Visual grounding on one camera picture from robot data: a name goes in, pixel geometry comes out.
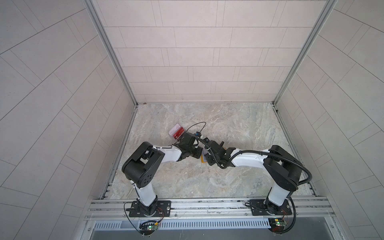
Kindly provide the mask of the yellow leather card holder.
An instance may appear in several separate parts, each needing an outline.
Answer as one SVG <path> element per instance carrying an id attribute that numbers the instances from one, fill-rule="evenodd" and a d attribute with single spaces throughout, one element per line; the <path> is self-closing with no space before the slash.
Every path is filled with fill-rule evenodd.
<path id="1" fill-rule="evenodd" d="M 207 163 L 207 159 L 204 154 L 201 154 L 201 163 Z"/>

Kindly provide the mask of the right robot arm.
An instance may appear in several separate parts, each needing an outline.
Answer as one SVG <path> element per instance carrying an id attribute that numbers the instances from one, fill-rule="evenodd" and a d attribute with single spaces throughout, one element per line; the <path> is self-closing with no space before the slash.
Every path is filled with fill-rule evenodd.
<path id="1" fill-rule="evenodd" d="M 264 151 L 240 150 L 223 147 L 207 138 L 202 140 L 208 152 L 209 165 L 217 164 L 221 169 L 228 167 L 254 167 L 266 170 L 275 181 L 264 201 L 263 210 L 279 215 L 285 201 L 300 185 L 310 182 L 311 172 L 295 157 L 278 145 Z"/>

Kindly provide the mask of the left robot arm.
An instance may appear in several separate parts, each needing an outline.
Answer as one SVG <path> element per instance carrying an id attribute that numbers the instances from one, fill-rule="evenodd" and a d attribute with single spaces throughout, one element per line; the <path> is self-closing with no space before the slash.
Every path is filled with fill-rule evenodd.
<path id="1" fill-rule="evenodd" d="M 156 212 L 158 196 L 151 181 L 161 163 L 179 162 L 187 157 L 200 158 L 203 148 L 199 147 L 200 132 L 184 132 L 177 143 L 159 147 L 143 142 L 125 161 L 122 172 L 138 195 L 140 213 L 151 216 Z"/>

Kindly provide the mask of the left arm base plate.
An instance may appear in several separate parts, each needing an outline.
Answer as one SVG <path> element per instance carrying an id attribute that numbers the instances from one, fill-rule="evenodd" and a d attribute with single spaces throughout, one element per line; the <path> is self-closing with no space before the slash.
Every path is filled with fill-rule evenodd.
<path id="1" fill-rule="evenodd" d="M 171 201 L 155 201 L 150 206 L 144 206 L 140 201 L 133 201 L 131 206 L 125 207 L 129 211 L 130 218 L 156 218 L 169 217 L 171 211 Z"/>

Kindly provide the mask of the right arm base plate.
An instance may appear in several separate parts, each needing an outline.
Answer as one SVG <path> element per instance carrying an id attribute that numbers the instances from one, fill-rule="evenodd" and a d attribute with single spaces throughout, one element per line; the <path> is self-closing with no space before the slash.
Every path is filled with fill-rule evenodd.
<path id="1" fill-rule="evenodd" d="M 281 206 L 277 206 L 266 200 L 249 200 L 245 203 L 251 209 L 253 216 L 282 216 L 292 215 L 293 208 L 288 199 L 285 199 Z"/>

